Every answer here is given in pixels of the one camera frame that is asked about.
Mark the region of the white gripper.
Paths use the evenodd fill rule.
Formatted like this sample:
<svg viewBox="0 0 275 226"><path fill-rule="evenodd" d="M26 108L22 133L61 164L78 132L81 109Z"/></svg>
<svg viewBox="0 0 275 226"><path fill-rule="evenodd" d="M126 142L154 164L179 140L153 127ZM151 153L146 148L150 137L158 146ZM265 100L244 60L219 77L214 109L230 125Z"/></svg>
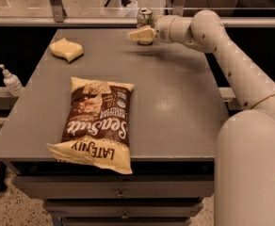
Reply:
<svg viewBox="0 0 275 226"><path fill-rule="evenodd" d="M176 42L178 16L162 16L154 23L154 29L149 25L142 26L127 33L127 38L132 41L152 42L156 38L165 43Z"/></svg>

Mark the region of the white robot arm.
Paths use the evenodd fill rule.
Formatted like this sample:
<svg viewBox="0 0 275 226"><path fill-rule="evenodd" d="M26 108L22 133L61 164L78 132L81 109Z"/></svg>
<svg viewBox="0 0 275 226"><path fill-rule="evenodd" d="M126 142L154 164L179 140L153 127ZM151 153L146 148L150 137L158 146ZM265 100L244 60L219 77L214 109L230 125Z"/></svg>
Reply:
<svg viewBox="0 0 275 226"><path fill-rule="evenodd" d="M214 226L275 226L275 82L232 41L212 10L191 18L162 16L127 38L213 54L241 107L218 134Z"/></svg>

